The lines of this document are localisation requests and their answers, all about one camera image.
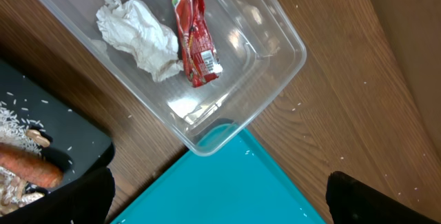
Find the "red snack wrapper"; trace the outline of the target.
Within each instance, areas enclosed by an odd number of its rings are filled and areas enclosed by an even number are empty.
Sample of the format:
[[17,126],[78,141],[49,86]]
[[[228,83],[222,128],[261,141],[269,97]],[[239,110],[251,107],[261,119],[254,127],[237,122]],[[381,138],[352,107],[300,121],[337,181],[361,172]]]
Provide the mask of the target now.
[[204,0],[172,0],[184,72],[194,88],[217,79],[223,71],[205,21]]

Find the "teal plastic tray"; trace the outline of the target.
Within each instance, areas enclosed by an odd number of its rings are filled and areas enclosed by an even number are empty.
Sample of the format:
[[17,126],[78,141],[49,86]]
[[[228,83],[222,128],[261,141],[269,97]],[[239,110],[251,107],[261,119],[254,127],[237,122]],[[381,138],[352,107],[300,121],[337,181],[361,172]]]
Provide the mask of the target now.
[[323,219],[245,128],[210,156],[186,152],[113,223],[323,223]]

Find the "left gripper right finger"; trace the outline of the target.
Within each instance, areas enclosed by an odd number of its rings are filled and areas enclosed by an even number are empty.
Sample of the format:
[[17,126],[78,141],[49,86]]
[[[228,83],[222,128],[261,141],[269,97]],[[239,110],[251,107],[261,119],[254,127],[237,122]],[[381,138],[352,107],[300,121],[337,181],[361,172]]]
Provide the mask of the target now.
[[325,194],[335,224],[436,224],[341,171],[332,172]]

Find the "white tissue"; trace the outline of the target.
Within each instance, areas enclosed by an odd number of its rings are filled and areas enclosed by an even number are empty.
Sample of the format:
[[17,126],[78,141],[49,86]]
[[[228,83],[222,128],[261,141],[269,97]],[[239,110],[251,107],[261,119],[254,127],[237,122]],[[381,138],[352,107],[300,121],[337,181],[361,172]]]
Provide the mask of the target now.
[[183,71],[175,32],[160,23],[143,1],[104,2],[96,12],[96,23],[105,42],[131,54],[136,66],[150,73],[155,82]]

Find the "black tray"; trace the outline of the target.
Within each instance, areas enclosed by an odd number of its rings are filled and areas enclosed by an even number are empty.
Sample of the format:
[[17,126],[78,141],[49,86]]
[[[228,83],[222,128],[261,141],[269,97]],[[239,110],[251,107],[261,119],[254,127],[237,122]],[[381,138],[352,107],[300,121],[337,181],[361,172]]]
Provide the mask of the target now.
[[104,131],[2,61],[1,100],[10,105],[13,99],[17,102],[10,109],[30,122],[25,136],[41,148],[41,156],[35,155],[63,172],[60,186],[37,186],[38,190],[56,191],[99,167],[106,167],[113,159],[114,144]]

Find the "clear plastic bin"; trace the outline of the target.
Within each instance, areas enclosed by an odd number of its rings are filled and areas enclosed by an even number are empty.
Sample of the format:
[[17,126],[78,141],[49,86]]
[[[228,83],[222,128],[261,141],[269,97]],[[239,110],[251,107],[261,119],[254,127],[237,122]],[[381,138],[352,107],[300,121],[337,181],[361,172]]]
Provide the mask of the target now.
[[[101,38],[103,0],[39,0],[146,108],[195,154],[217,152],[259,115],[304,65],[306,49],[277,0],[204,0],[223,71],[195,88],[184,73],[155,83],[133,57]],[[172,0],[141,0],[176,27]]]

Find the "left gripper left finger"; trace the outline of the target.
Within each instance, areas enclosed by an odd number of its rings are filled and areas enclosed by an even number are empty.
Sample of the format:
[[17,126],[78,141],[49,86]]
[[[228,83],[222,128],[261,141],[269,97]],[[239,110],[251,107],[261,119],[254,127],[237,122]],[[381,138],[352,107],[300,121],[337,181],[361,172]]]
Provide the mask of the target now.
[[115,196],[110,169],[100,167],[1,218],[1,224],[104,223]]

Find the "orange carrot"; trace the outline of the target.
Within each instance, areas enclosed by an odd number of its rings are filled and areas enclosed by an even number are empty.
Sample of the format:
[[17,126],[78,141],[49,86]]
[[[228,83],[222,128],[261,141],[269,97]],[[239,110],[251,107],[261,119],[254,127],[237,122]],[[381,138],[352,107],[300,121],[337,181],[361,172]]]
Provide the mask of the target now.
[[58,187],[63,180],[59,167],[7,144],[1,144],[1,167],[39,187]]

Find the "rice and peanut pile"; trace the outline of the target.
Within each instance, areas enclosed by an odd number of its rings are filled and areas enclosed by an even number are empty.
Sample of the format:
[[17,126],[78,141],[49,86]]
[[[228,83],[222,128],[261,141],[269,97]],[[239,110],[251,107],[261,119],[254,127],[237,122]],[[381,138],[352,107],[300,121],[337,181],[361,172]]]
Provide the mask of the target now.
[[[41,156],[41,148],[25,136],[25,129],[30,124],[29,120],[20,119],[17,113],[10,109],[16,102],[17,100],[13,99],[12,104],[8,105],[1,100],[1,144],[13,145]],[[35,184],[1,166],[1,216],[14,212],[44,196],[45,193],[38,190]]]

